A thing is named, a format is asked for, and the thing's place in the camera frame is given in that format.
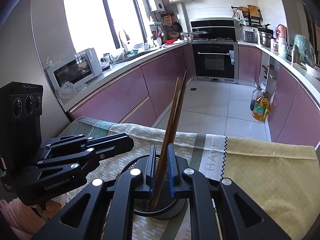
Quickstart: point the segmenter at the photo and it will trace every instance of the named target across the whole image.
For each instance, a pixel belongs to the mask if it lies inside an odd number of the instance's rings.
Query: white countertop
[[[186,45],[187,42],[183,42],[180,44],[172,44],[167,45],[166,48],[162,49],[156,49],[154,51],[151,51],[148,54],[142,55],[141,57],[137,57],[131,61],[119,63],[112,65],[109,69],[103,71],[99,76],[93,78],[92,80],[88,81],[87,89],[78,93],[74,98],[72,98],[67,103],[63,104],[61,100],[59,100],[63,110],[67,112],[70,110],[73,106],[75,106],[77,103],[79,103],[81,100],[83,100],[85,97],[90,95],[92,92],[97,90],[99,87],[103,86],[104,84],[108,83],[112,79],[116,78],[117,76],[120,76],[122,73],[142,64],[143,62],[150,60],[154,57],[159,56],[160,54],[166,53],[172,49],[179,48],[183,45]]]
[[[298,66],[292,66],[290,61],[280,58],[277,53],[271,52],[270,48],[260,46],[256,43],[249,43],[243,41],[238,41],[238,45],[257,47],[265,53],[269,54],[271,57],[273,57],[282,66],[284,66],[293,76],[297,78],[297,80],[310,92],[310,95],[314,98],[314,100],[318,103],[318,106],[320,107],[320,81],[314,78],[310,73]]]

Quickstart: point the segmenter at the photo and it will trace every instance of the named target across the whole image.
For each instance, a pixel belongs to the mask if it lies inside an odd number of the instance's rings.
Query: window
[[[130,44],[146,42],[136,0],[63,0],[68,27],[76,52],[95,48],[98,58],[121,47],[124,29]]]

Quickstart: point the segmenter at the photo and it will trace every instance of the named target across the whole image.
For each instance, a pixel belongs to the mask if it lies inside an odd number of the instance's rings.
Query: water heater
[[[148,0],[152,12],[164,12],[162,0]]]

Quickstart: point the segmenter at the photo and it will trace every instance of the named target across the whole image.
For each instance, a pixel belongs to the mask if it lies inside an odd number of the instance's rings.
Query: red bowl
[[[173,44],[176,40],[167,40],[167,41],[164,41],[164,43],[166,44]]]

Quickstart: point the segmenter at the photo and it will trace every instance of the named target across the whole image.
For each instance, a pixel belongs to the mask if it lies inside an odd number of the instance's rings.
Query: yellow oil
[[[263,122],[267,117],[268,109],[269,101],[266,99],[266,94],[262,93],[261,96],[256,99],[252,116],[254,117],[254,119]]]

